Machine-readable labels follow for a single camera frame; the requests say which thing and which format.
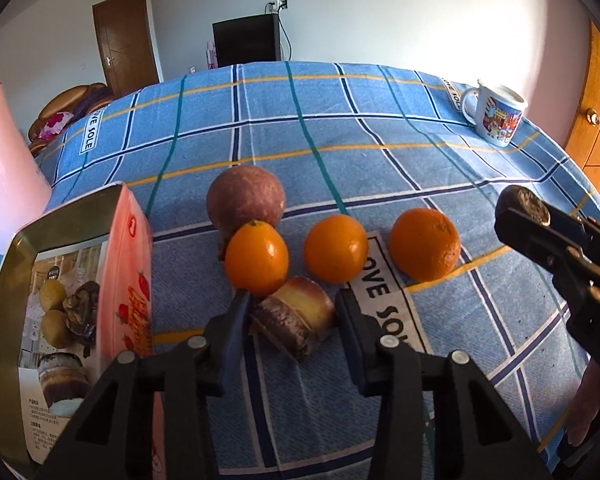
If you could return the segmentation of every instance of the pink thermos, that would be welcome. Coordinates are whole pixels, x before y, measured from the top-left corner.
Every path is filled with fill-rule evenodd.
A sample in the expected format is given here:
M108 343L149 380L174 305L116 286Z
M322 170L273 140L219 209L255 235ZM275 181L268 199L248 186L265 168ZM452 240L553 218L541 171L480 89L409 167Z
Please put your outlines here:
M11 117L0 83L0 254L21 227L39 218L51 187Z

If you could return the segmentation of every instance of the bed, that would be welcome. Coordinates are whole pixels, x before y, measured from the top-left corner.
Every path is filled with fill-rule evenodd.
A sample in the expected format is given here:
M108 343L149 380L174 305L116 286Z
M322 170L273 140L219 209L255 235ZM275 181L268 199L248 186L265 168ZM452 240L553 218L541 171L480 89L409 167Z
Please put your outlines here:
M527 120L506 148L480 139L459 111L465 88L376 65L232 66L118 99L90 141L86 118L37 160L52 183L49 208L117 180L134 192L154 229L157 351L223 313L232 296L205 211L206 190L225 168L257 164L282 181L290 276L306 273L304 236L326 215L360 220L380 257L402 211L439 209L462 240L451 275L411 283L386 262L390 288L414 310L409 341L435 354L467 350L551 467L562 436L552 428L587 356L568 337L568 310L547 273L496 238L494 205L520 184L600 221L600 197ZM333 297L336 287L326 289ZM337 333L301 365L250 336L239 377L209 408L224 478L366 478L379 399L358 395ZM431 422L430 403L424 412ZM423 478L432 478L431 431Z

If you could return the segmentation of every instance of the ceramic mug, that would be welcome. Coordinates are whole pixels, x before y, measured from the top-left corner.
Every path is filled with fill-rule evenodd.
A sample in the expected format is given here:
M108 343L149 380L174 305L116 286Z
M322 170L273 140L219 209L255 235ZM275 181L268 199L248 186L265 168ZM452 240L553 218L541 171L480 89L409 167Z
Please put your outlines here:
M473 117L466 111L466 99L472 94L478 96ZM525 99L511 88L485 84L481 79L478 79L478 88L468 88L460 99L460 109L466 120L475 126L478 135L496 146L509 143L527 106Z

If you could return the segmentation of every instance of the black television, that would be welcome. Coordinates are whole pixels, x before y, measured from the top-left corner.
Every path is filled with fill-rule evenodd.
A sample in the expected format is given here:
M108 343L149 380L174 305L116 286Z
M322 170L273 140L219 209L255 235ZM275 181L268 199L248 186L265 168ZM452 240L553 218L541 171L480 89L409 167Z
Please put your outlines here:
M218 66L282 59L277 14L247 16L213 26Z

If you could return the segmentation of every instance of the cabinet door knob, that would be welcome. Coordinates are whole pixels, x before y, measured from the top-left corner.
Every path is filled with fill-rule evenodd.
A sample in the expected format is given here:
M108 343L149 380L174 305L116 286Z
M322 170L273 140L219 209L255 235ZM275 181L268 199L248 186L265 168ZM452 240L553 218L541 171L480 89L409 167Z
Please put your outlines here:
M600 126L600 116L593 108L587 110L587 121L593 126Z

